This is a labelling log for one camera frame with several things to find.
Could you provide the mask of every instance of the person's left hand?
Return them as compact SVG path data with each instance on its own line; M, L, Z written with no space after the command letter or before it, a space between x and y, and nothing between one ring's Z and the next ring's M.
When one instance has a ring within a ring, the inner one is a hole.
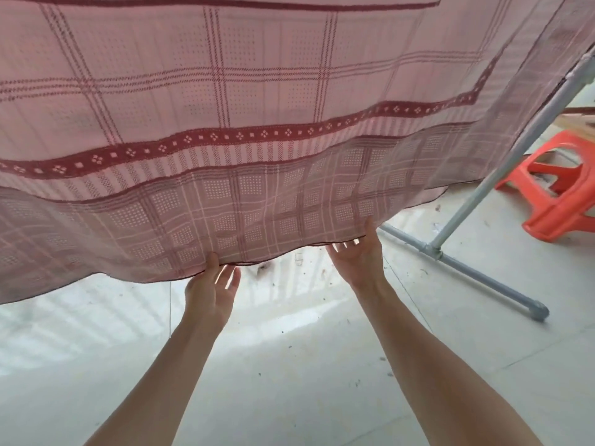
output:
M217 254L211 252L204 272L192 277L186 285L183 319L194 323L207 322L220 332L231 315L240 278L240 268L219 266Z

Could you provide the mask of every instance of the forearm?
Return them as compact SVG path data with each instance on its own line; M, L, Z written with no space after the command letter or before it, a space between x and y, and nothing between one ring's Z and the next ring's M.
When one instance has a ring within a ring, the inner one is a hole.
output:
M169 446L217 337L183 319L128 397L86 446Z
M386 280L358 298L432 446L541 444L496 391L415 319Z

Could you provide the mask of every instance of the drying rack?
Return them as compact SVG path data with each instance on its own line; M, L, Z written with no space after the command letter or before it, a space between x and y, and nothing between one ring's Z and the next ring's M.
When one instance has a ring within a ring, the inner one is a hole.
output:
M541 133L556 119L558 114L566 107L567 104L578 94L580 89L585 84L593 80L595 77L595 51L591 49L587 54L579 60L573 70L571 70L565 77L561 87L556 91L550 101L542 108L538 114L533 117L531 122L527 125L524 131L520 134L509 155L504 162L495 169L489 176L487 176L480 185L473 191L471 196L465 200L463 205L450 218L450 221L436 237L430 242L425 243L417 238L401 231L391 225L382 224L380 229L387 232L407 244L415 247L421 253L440 261L453 269L458 270L467 277L472 278L486 285L502 294L503 296L513 299L519 304L529 308L529 314L532 319L536 321L544 321L550 314L550 310L538 300L531 299L524 294L512 289L505 284L494 280L486 274L467 266L465 263L454 259L453 257L442 252L442 245L450 237L450 235L458 228L458 226L471 214L471 212L480 204L480 202L487 196L491 189L521 161L525 152L531 147Z

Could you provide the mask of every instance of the red plastic stool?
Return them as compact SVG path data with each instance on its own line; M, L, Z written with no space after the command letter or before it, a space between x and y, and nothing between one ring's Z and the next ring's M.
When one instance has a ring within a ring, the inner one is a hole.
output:
M573 149L583 163L566 168L535 162L540 155L557 147ZM539 186L531 172L557 176L549 189L558 197L552 197ZM496 189L509 181L533 207L531 217L522 225L531 236L551 242L572 230L595 232L595 217L584 214L595 204L595 143L564 130L525 158Z

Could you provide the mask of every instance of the person's left arm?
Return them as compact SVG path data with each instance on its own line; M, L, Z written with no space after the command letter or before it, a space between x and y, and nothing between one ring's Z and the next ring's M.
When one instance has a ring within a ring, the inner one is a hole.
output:
M171 445L206 359L229 319L239 284L240 269L219 266L212 253L206 270L186 286L182 321L142 379L85 446Z

